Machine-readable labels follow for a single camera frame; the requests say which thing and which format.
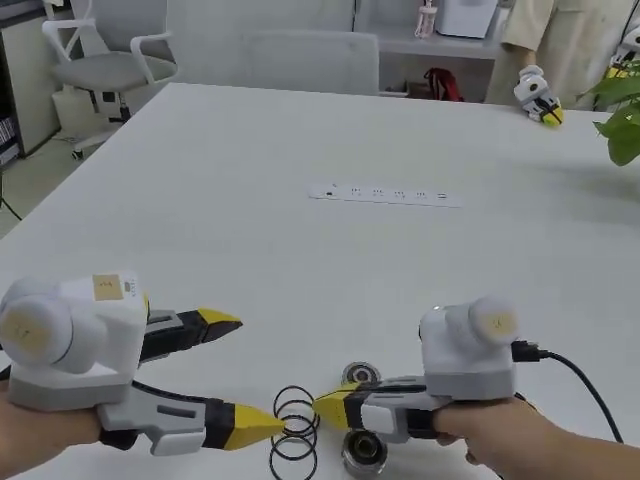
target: gray chair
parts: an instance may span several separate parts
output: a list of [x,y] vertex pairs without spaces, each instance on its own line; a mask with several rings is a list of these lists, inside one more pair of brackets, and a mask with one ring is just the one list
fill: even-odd
[[[42,30],[61,59],[53,74],[63,84],[92,95],[117,94],[118,121],[127,122],[131,118],[127,92],[167,83],[179,73],[168,44],[171,33],[166,28],[167,10],[167,0],[90,0],[82,19],[44,22]],[[76,29],[67,45],[60,38],[64,29]],[[71,59],[71,51],[85,29],[97,31],[105,52]],[[105,142],[113,133],[115,130],[110,130],[76,143],[74,157],[83,158],[83,149]]]
[[375,35],[314,30],[263,30],[243,41],[244,86],[378,95]]

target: person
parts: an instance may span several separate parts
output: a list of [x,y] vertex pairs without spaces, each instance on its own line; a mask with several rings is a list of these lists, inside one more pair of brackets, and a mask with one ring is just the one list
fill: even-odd
[[52,460],[75,445],[96,443],[101,427],[94,410],[35,412],[7,400],[9,382],[0,382],[0,479]]
[[467,443],[467,461],[505,480],[637,480],[640,450],[582,437],[557,427],[518,399],[483,406],[453,405],[435,428],[447,446]]
[[604,9],[612,8],[608,3],[516,0],[505,24],[486,103],[518,106],[513,90],[519,73],[537,65],[562,106],[574,108],[579,95],[593,86],[588,72],[605,35]]
[[[74,445],[98,441],[93,410],[43,413],[10,404],[0,384],[0,478],[41,465]],[[435,416],[439,443],[463,439],[467,461],[505,480],[635,480],[640,450],[581,437],[555,426],[518,399],[482,406],[453,405]]]

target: green plant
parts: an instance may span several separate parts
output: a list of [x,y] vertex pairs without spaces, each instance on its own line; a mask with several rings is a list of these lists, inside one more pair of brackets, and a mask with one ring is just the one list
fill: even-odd
[[607,122],[594,124],[608,140],[611,160],[621,167],[640,156],[640,62],[628,63],[625,71],[588,92],[596,95],[598,107],[617,107]]

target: human hand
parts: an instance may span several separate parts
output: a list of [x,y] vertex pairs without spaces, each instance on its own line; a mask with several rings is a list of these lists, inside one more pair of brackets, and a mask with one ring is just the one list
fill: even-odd
[[570,434],[526,402],[512,399],[486,405],[458,405],[436,414],[441,445],[467,443],[467,461],[486,465],[506,479],[544,478]]
[[100,421],[93,410],[36,412],[7,400],[0,383],[0,479],[42,465],[66,448],[98,441]]

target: cable connector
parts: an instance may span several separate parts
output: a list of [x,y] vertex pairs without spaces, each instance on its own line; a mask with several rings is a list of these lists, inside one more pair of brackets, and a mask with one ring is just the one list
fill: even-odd
[[537,343],[517,340],[511,344],[511,355],[515,363],[540,362],[544,358],[543,352]]

